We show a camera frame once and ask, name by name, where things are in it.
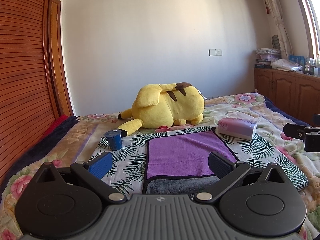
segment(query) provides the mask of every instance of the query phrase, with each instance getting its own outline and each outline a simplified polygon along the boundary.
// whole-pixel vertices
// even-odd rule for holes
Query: yellow stuffed animal
[[[202,122],[204,97],[189,83],[146,85],[140,89],[132,108],[119,114],[119,119],[133,118],[119,126],[121,136],[128,136],[141,127],[197,125]]]

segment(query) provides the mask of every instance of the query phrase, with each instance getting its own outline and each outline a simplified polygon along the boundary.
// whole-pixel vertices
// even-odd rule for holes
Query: bed
[[[206,132],[232,112],[259,119],[255,138],[249,142],[218,134],[219,138],[239,159],[251,162],[254,166],[263,167],[271,161],[281,164],[307,206],[308,216],[300,235],[304,239],[314,239],[320,231],[320,155],[306,153],[302,141],[286,137],[283,133],[286,123],[307,124],[283,113],[269,99],[257,93],[207,100],[204,120],[200,125],[140,129],[123,138],[123,148],[112,152],[112,168],[102,180],[128,197],[133,193],[141,193],[145,190],[143,182],[146,181],[147,144],[151,139]],[[69,117],[12,166],[0,188],[1,239],[17,239],[21,236],[14,217],[14,207],[41,164],[49,161],[56,167],[68,167],[75,161],[88,161],[108,151],[108,143],[102,136],[125,122],[117,118],[118,114]]]

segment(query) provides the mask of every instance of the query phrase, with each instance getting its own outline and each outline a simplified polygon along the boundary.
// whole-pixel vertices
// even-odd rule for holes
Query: wooden door
[[[53,73],[53,85],[57,105],[60,115],[73,115],[71,102],[68,93],[66,76],[64,72],[61,45],[60,29],[61,1],[52,0],[51,4],[51,23],[50,23],[50,58],[51,71]]]
[[[297,78],[295,97],[296,117],[314,125],[313,115],[320,114],[320,82]]]
[[[272,72],[264,69],[254,69],[254,86],[258,93],[271,99],[272,97]]]
[[[0,0],[0,184],[58,118],[47,60],[49,0]]]
[[[287,73],[272,74],[272,102],[287,114],[294,114],[296,77]]]

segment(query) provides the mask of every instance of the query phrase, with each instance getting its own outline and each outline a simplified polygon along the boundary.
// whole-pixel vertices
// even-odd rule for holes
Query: brown stripe
[[[186,87],[191,87],[192,85],[187,83],[187,82],[182,82],[182,83],[176,83],[176,89],[180,90],[180,89],[184,89]]]
[[[172,91],[167,91],[167,93],[174,101],[177,102],[177,98],[176,98],[176,96],[174,95],[174,93]]]
[[[187,95],[184,89],[178,89],[178,90],[182,93],[182,95],[184,95],[184,96]]]

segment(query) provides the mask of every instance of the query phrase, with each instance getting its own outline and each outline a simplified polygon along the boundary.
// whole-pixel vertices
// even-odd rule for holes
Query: metal screw
[[[202,200],[202,201],[207,201],[212,199],[212,195],[208,192],[200,192],[197,194],[197,199]]]
[[[109,199],[112,201],[121,201],[124,200],[124,195],[122,193],[111,193]]]

